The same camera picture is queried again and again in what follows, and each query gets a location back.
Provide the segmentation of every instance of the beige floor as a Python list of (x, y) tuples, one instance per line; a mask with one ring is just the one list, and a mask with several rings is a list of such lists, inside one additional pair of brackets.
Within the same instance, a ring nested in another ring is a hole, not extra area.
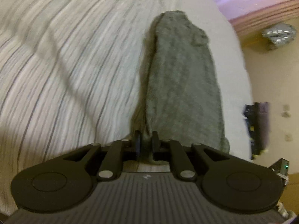
[[(299, 30), (299, 18), (286, 23)], [(299, 172), (299, 38), (267, 51), (266, 41), (254, 36), (252, 42), (245, 41), (243, 52), (254, 100), (271, 104), (269, 149), (255, 162), (270, 166), (285, 158), (290, 161), (289, 173)], [(281, 116), (283, 105), (290, 106), (290, 118)]]

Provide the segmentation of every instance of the bed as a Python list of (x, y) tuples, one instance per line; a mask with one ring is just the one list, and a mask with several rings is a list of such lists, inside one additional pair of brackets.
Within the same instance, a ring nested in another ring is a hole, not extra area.
[(230, 154), (249, 160), (252, 103), (239, 40), (212, 0), (1, 0), (0, 212), (22, 169), (126, 137), (153, 19), (182, 10), (210, 39)]

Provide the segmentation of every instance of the gray-green fabric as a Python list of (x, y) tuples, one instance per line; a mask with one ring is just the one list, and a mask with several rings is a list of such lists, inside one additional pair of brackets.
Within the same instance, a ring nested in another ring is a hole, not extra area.
[(205, 32), (182, 11), (165, 12), (155, 25), (149, 69), (147, 130), (182, 145), (202, 143), (229, 153), (220, 89)]

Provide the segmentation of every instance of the curtain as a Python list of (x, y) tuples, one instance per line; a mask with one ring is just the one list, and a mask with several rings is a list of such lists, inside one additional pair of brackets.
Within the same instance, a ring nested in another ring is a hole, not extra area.
[(239, 36), (299, 16), (299, 0), (214, 0)]

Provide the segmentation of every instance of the white bedsheet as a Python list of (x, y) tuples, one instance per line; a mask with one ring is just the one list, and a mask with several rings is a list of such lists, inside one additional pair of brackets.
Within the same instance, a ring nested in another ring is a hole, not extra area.
[(16, 209), (10, 182), (22, 169), (130, 133), (146, 33), (167, 10), (185, 11), (208, 34), (231, 153), (249, 159), (249, 79), (212, 0), (1, 0), (0, 212)]

